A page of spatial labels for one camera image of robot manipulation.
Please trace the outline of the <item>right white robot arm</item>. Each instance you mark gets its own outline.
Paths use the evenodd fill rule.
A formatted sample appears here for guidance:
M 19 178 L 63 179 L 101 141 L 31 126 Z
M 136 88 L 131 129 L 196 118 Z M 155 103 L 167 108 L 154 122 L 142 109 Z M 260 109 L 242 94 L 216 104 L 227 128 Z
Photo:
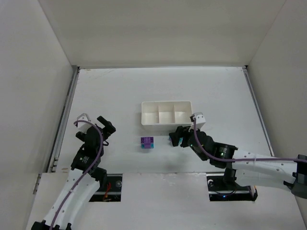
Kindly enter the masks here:
M 212 137 L 190 127 L 177 127 L 169 133 L 172 146 L 191 148 L 202 161 L 224 170 L 223 183 L 228 190 L 237 187 L 280 188 L 305 199 L 307 197 L 307 157 L 276 158 L 240 151 L 236 146 L 215 142 Z

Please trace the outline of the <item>purple lego plate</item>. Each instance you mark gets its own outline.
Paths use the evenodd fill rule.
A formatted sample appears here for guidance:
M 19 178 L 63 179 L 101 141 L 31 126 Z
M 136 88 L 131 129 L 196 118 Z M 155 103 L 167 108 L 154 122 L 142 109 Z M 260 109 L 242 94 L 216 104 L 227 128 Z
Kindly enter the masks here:
M 154 143 L 153 137 L 141 137 L 141 144 L 148 145 L 153 143 Z

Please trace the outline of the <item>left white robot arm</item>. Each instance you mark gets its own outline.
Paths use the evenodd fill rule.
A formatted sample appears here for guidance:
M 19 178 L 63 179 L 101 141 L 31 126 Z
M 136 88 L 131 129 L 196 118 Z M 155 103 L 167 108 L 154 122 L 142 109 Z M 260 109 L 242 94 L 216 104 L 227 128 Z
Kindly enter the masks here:
M 107 139 L 116 131 L 113 124 L 99 116 L 103 125 L 93 124 L 87 114 L 81 114 L 74 125 L 78 128 L 77 139 L 83 144 L 78 149 L 68 174 L 68 178 L 41 222 L 34 222 L 33 230 L 72 230 L 85 205 L 94 193 L 106 184 L 107 171 L 98 165 L 109 145 Z

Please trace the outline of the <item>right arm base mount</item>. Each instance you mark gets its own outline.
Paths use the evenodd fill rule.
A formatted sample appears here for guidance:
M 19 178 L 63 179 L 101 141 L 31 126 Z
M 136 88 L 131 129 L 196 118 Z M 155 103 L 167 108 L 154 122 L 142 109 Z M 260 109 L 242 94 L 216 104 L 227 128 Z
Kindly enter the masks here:
M 206 174 L 209 200 L 212 202 L 251 201 L 258 198 L 255 186 L 239 186 L 237 183 L 227 184 L 223 181 L 223 173 Z

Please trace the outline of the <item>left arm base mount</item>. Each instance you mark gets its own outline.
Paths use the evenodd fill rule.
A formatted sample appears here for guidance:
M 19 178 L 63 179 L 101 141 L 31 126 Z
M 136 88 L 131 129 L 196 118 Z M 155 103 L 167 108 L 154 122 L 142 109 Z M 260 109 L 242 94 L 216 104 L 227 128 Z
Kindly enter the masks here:
M 123 174 L 108 174 L 106 183 L 94 193 L 89 202 L 120 202 Z

